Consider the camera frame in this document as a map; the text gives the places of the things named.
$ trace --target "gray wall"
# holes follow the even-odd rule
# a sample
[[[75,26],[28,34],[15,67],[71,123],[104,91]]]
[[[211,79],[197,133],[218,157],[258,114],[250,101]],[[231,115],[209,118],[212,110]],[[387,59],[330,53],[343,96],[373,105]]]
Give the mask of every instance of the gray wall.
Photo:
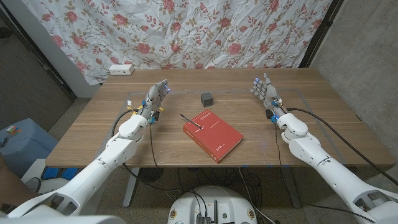
[[[311,67],[397,158],[397,1],[345,1]]]
[[[21,0],[2,0],[77,97],[93,97],[100,85],[90,86],[62,52],[39,20]]]

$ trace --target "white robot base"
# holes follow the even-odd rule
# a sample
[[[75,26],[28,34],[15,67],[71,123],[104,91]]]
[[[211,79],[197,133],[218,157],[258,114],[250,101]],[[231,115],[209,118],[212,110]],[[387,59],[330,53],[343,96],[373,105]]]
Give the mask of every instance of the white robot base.
[[[209,185],[193,189],[195,194],[187,192],[172,205],[168,224],[202,223],[257,223],[253,206],[237,192],[226,187]],[[205,201],[207,218],[205,218]]]

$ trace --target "white robotic arm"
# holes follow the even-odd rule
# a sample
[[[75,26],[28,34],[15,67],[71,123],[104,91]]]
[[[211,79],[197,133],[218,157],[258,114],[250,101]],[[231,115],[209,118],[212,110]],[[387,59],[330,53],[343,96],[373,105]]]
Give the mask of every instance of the white robotic arm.
[[[251,91],[273,112],[272,121],[284,130],[282,139],[289,144],[291,153],[313,167],[352,212],[369,219],[355,216],[359,223],[397,223],[398,194],[363,182],[332,158],[322,149],[319,140],[308,132],[307,125],[293,114],[287,113],[266,74],[264,78],[266,82],[257,78]],[[268,97],[267,90],[272,90],[271,97]]]
[[[152,116],[169,91],[167,80],[152,86],[142,102],[142,109],[120,125],[119,132],[106,143],[105,150],[92,163],[62,188],[23,203],[7,217],[79,215],[112,171],[135,155],[137,145],[144,137],[142,132],[154,122]],[[54,201],[58,202],[55,209],[46,206]]]

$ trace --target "wooden table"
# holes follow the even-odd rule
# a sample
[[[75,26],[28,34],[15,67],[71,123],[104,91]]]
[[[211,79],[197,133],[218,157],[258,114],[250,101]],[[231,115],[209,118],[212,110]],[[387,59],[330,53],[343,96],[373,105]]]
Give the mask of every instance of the wooden table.
[[[152,125],[154,154],[160,167],[264,167],[278,166],[275,126],[265,117],[262,102],[249,92],[256,77],[267,72],[288,108],[310,110],[329,122],[373,163],[389,166],[394,158],[339,97],[321,75],[311,68],[216,69],[216,70],[136,70],[130,76],[110,76],[65,133],[45,163],[52,167],[84,167],[103,145],[115,118],[130,96],[139,106],[150,86],[167,78],[171,92],[162,107],[165,111]],[[219,164],[216,164],[183,131],[186,122],[180,113],[192,118],[204,110],[200,93],[212,92],[212,110],[243,134],[244,138]],[[322,147],[341,163],[367,165],[326,126],[302,112],[296,117],[307,123]],[[128,119],[125,116],[120,123]],[[283,165],[305,166],[289,151],[277,130]],[[149,127],[136,155],[126,164],[154,167],[150,151]]]

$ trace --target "blue container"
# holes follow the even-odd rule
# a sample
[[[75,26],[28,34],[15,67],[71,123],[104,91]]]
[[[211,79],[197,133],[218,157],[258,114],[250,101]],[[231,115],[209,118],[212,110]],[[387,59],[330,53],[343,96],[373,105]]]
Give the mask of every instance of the blue container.
[[[11,126],[19,128],[21,132],[9,134],[6,131],[9,126],[1,130],[0,139],[9,140],[0,148],[0,152],[8,168],[21,178],[36,159],[47,158],[58,141],[30,118]]]

